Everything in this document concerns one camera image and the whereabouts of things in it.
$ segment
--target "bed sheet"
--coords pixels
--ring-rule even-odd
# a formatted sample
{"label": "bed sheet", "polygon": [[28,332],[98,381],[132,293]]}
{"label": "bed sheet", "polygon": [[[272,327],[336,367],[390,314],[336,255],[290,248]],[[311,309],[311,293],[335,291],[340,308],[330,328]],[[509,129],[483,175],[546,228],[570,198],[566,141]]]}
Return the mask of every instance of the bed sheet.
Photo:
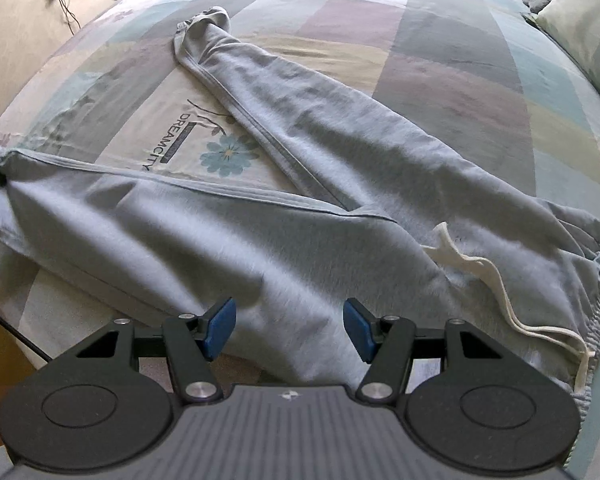
{"label": "bed sheet", "polygon": [[[529,195],[600,218],[600,95],[525,22],[522,0],[122,0],[27,83],[0,117],[0,145],[297,193],[174,57],[177,23],[211,6],[239,39],[372,96]],[[51,355],[120,315],[1,245],[0,311]],[[272,380],[236,358],[216,367],[225,382]],[[592,397],[570,458],[578,478],[600,477],[600,358]]]}

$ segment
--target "silver bolt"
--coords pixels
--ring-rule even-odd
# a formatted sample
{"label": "silver bolt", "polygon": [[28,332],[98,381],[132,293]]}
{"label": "silver bolt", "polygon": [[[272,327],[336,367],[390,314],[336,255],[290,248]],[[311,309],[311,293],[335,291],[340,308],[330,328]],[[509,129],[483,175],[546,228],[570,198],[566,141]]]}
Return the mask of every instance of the silver bolt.
{"label": "silver bolt", "polygon": [[205,381],[191,383],[184,390],[189,397],[195,399],[208,399],[213,397],[217,391],[218,389],[213,384]]}
{"label": "silver bolt", "polygon": [[368,399],[381,400],[390,397],[393,389],[384,383],[368,383],[362,386],[362,394]]}

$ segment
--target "striped pillow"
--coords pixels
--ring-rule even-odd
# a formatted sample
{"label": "striped pillow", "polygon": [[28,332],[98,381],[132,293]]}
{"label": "striped pillow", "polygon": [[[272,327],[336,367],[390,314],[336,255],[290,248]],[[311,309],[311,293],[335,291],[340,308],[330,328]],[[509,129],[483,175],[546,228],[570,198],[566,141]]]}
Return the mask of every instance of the striped pillow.
{"label": "striped pillow", "polygon": [[579,63],[600,92],[600,0],[552,0],[536,23]]}

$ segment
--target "white drawstring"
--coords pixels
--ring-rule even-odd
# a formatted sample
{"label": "white drawstring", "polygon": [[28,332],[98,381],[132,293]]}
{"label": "white drawstring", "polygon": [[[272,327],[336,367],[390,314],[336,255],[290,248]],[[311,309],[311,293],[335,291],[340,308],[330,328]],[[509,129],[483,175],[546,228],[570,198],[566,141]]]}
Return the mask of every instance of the white drawstring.
{"label": "white drawstring", "polygon": [[[558,326],[529,326],[522,323],[516,317],[516,313],[511,307],[511,302],[509,301],[509,296],[505,290],[502,276],[500,275],[500,271],[495,264],[487,258],[482,258],[480,256],[467,256],[466,254],[462,254],[458,250],[458,247],[454,244],[451,236],[449,236],[446,222],[438,224],[433,229],[433,232],[438,235],[440,247],[436,248],[422,246],[422,249],[434,262],[436,262],[439,266],[447,265],[455,267],[456,269],[464,270],[465,272],[469,272],[480,278],[494,293],[498,304],[504,311],[503,314],[505,319],[517,332],[557,344],[558,346],[561,346],[565,350],[579,357],[580,366],[578,367],[578,373],[576,374],[574,391],[576,394],[581,394],[584,391],[587,381],[589,359],[596,354],[587,347],[587,344],[582,336],[573,330],[568,330],[567,328],[561,328]],[[542,332],[561,334],[574,338],[578,342],[580,349],[576,349],[556,338],[547,336]]]}

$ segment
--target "ribbed gray surface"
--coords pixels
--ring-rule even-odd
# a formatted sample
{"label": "ribbed gray surface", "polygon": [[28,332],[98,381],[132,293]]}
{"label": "ribbed gray surface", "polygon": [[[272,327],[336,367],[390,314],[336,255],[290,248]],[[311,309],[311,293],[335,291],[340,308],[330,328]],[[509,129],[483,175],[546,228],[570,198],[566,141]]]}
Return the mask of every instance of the ribbed gray surface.
{"label": "ribbed gray surface", "polygon": [[[229,399],[184,411],[170,436],[132,464],[95,475],[18,466],[4,480],[463,480],[415,446],[397,417],[344,388],[236,386]],[[554,470],[534,480],[565,480]]]}

